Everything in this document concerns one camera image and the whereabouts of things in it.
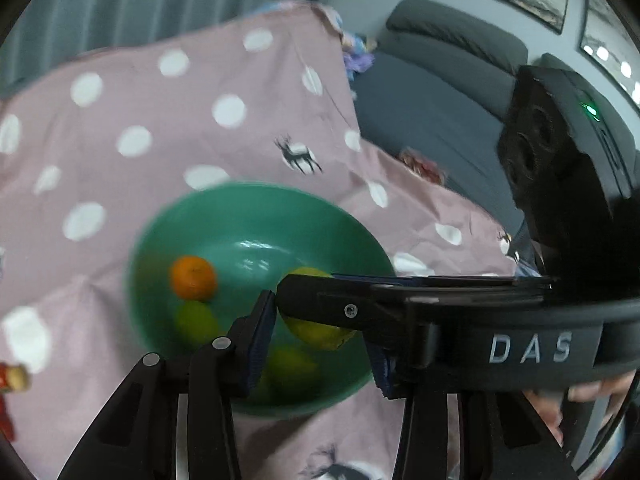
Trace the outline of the person right hand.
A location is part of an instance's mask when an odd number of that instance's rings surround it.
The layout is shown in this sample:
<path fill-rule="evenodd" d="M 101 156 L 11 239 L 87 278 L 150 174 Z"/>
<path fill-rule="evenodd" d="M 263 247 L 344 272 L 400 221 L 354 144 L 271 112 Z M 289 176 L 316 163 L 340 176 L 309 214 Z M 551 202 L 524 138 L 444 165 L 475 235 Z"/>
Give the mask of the person right hand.
<path fill-rule="evenodd" d="M 588 382 L 588 384 L 576 385 L 568 389 L 567 399 L 570 400 L 570 402 L 586 403 L 600 398 L 608 398 L 608 408 L 606 409 L 601 424 L 601 426 L 605 426 L 620 410 L 633 380 L 634 372 L 629 372 L 613 378 L 600 380 L 600 382 Z M 540 418 L 547 425 L 552 436 L 555 437 L 556 442 L 558 442 L 559 445 L 563 445 L 563 434 L 560 429 L 560 423 L 563 419 L 561 402 L 552 399 L 548 393 L 541 396 L 532 390 L 527 390 L 524 394 Z"/>

